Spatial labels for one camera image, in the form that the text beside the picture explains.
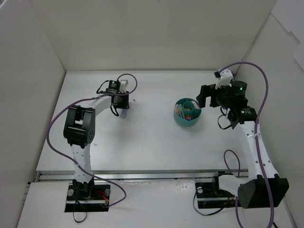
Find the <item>small clear blue bottle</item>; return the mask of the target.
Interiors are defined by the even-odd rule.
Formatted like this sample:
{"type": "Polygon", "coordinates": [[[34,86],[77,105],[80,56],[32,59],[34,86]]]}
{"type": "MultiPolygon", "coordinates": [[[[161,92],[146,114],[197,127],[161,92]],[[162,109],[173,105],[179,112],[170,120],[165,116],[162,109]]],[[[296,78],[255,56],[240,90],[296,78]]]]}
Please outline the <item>small clear blue bottle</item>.
{"type": "Polygon", "coordinates": [[[121,114],[120,114],[120,117],[121,117],[122,119],[125,119],[126,116],[127,116],[127,113],[128,113],[128,109],[122,109],[121,114]]]}

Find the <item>teal round desk organizer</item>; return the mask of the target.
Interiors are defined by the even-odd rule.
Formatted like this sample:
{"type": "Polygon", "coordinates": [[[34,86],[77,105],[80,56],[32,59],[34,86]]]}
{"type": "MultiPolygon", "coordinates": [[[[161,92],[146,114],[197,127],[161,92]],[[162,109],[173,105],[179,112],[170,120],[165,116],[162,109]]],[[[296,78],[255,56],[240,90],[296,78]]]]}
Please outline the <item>teal round desk organizer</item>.
{"type": "Polygon", "coordinates": [[[182,98],[173,107],[173,118],[182,127],[194,126],[200,115],[199,103],[191,98],[182,98]]]}

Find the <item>orange yellow highlighter pack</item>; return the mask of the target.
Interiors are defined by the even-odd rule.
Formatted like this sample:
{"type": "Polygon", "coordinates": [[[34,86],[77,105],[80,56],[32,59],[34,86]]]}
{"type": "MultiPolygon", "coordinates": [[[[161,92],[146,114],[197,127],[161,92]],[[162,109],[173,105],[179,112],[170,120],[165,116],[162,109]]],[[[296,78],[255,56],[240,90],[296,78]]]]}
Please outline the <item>orange yellow highlighter pack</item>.
{"type": "Polygon", "coordinates": [[[176,104],[176,105],[174,106],[174,109],[175,109],[176,114],[177,114],[180,118],[185,119],[184,113],[182,112],[182,109],[180,109],[180,106],[179,106],[178,104],[176,104]]]}

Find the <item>pink eraser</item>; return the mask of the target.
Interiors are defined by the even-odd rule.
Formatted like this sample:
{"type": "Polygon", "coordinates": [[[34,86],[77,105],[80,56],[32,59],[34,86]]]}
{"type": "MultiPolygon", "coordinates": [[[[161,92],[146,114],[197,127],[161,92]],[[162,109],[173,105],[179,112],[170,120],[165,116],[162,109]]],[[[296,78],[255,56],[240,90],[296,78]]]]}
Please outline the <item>pink eraser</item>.
{"type": "Polygon", "coordinates": [[[200,107],[198,106],[198,104],[197,104],[195,101],[192,101],[192,103],[193,103],[195,109],[199,109],[199,108],[200,108],[200,107]]]}

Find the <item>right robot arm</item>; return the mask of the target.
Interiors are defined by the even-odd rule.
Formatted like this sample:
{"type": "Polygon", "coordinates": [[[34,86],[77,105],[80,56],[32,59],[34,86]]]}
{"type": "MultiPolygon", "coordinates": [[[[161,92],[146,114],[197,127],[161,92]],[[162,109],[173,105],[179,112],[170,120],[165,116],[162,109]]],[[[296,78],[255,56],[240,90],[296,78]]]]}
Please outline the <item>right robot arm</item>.
{"type": "Polygon", "coordinates": [[[244,209],[278,207],[289,189],[287,178],[281,178],[266,151],[254,108],[248,106],[247,84],[232,81],[228,85],[201,86],[197,101],[200,108],[210,106],[225,109],[231,128],[235,131],[243,148],[247,162],[248,180],[241,180],[232,174],[218,173],[210,184],[211,192],[220,196],[229,192],[238,197],[244,209]]]}

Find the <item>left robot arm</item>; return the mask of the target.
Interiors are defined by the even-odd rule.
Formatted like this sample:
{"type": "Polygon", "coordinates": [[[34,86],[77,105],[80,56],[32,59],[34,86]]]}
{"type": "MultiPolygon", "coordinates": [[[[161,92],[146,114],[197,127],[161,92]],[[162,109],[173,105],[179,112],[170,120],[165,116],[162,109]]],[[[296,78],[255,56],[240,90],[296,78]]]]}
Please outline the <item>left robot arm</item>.
{"type": "Polygon", "coordinates": [[[99,97],[83,105],[73,105],[68,109],[63,135],[70,145],[74,165],[73,188],[84,199],[95,194],[91,168],[90,146],[95,137],[95,119],[105,109],[128,109],[129,95],[127,80],[109,81],[108,88],[98,92],[99,97]]]}

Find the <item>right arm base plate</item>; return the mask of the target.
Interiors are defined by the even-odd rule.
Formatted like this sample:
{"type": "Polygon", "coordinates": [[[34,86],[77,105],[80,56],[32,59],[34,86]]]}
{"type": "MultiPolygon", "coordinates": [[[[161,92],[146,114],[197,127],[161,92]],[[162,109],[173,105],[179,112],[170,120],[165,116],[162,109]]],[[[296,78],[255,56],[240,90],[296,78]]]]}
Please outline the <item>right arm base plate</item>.
{"type": "Polygon", "coordinates": [[[235,196],[219,188],[218,177],[213,177],[212,180],[196,180],[195,189],[199,209],[225,209],[235,207],[235,196]]]}

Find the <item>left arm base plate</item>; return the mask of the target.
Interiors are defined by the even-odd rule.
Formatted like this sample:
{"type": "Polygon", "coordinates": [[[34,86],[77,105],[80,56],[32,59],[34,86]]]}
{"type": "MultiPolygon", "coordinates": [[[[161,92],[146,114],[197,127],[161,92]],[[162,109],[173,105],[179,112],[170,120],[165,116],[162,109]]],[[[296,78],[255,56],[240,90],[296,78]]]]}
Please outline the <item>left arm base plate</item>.
{"type": "Polygon", "coordinates": [[[87,199],[70,184],[64,212],[107,212],[109,210],[110,188],[109,184],[96,184],[90,198],[87,199]]]}

